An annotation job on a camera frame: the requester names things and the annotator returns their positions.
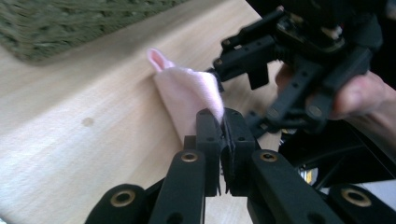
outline pink towel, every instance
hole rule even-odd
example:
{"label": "pink towel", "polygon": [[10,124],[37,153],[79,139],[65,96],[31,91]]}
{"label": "pink towel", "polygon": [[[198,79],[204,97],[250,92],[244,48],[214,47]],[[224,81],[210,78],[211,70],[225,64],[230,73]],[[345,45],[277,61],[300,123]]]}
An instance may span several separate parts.
{"label": "pink towel", "polygon": [[195,117],[202,109],[221,123],[224,107],[212,74],[178,67],[157,49],[148,50],[148,60],[157,70],[154,81],[181,142],[185,135],[196,135]]}

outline wooden table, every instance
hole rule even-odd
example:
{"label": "wooden table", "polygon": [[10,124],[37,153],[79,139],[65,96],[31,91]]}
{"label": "wooden table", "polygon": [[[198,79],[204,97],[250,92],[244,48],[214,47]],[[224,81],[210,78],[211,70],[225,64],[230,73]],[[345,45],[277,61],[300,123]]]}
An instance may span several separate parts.
{"label": "wooden table", "polygon": [[[7,223],[83,223],[109,189],[147,188],[182,149],[157,92],[148,48],[205,70],[220,40],[259,17],[243,0],[190,0],[42,63],[0,48],[0,218]],[[273,75],[279,64],[271,64]],[[276,85],[224,84],[226,106],[263,111]],[[277,149],[279,136],[261,139]],[[206,223],[249,223],[246,199],[206,200]]]}

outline human hand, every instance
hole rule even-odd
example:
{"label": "human hand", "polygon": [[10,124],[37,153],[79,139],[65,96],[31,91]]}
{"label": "human hand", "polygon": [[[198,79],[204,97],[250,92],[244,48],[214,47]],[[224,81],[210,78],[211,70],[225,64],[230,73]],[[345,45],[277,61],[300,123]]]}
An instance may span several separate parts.
{"label": "human hand", "polygon": [[[286,88],[292,76],[292,68],[284,64],[276,76],[278,91]],[[388,99],[388,87],[381,77],[370,71],[353,77],[336,93],[328,119],[346,119],[376,111]]]}
{"label": "human hand", "polygon": [[[292,76],[292,69],[283,65],[276,76],[278,91],[285,89]],[[395,111],[396,90],[378,75],[367,72],[350,79],[335,94],[329,119],[345,119],[396,162]]]}

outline wood grain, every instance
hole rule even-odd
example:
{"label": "wood grain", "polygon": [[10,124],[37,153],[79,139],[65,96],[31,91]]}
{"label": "wood grain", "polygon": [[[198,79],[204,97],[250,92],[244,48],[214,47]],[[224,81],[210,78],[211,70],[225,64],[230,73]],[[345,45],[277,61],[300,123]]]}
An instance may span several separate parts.
{"label": "wood grain", "polygon": [[[146,50],[206,70],[220,40],[259,17],[243,0],[190,0],[42,63],[0,48],[0,217],[8,223],[83,223],[109,189],[164,177],[181,150]],[[273,75],[279,64],[271,65]],[[272,83],[224,84],[226,106],[264,110]],[[277,149],[278,135],[261,139]],[[206,223],[249,223],[246,199],[207,199]]]}

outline pink cloth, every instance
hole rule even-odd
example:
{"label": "pink cloth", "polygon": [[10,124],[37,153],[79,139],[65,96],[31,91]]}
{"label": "pink cloth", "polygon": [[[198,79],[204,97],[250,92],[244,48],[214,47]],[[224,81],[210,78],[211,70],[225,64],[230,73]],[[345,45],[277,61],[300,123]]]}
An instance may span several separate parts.
{"label": "pink cloth", "polygon": [[212,74],[178,67],[157,49],[148,50],[148,60],[157,71],[155,84],[181,142],[185,135],[196,135],[195,117],[202,109],[208,108],[221,123],[224,107]]}

